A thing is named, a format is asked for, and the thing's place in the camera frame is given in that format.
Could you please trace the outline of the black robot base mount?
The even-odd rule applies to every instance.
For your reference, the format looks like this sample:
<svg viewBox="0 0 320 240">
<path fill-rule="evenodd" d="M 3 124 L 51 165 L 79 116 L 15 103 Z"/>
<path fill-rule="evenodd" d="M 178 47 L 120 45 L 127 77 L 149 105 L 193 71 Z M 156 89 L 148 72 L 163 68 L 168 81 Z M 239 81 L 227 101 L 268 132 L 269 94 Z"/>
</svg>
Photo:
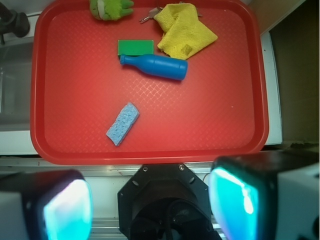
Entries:
<svg viewBox="0 0 320 240">
<path fill-rule="evenodd" d="M 183 163 L 144 164 L 117 193 L 129 240 L 220 240 L 209 187 Z"/>
</svg>

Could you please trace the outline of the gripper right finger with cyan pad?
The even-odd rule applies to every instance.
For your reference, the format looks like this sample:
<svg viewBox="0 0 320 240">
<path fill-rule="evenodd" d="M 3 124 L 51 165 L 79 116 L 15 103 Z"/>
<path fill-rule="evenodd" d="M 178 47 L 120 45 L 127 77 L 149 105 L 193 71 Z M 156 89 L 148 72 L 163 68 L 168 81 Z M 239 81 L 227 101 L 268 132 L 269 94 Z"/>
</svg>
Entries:
<svg viewBox="0 0 320 240">
<path fill-rule="evenodd" d="M 320 155 L 268 150 L 218 157 L 208 177 L 216 222 L 229 240 L 317 240 Z"/>
</svg>

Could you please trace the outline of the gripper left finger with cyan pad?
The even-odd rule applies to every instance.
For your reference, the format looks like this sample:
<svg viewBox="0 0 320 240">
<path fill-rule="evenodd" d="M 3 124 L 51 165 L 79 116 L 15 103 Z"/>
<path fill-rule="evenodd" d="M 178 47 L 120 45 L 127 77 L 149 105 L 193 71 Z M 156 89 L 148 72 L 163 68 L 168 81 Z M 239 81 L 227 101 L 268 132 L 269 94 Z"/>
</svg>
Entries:
<svg viewBox="0 0 320 240">
<path fill-rule="evenodd" d="M 91 187 L 74 169 L 0 176 L 2 240 L 87 240 Z"/>
</svg>

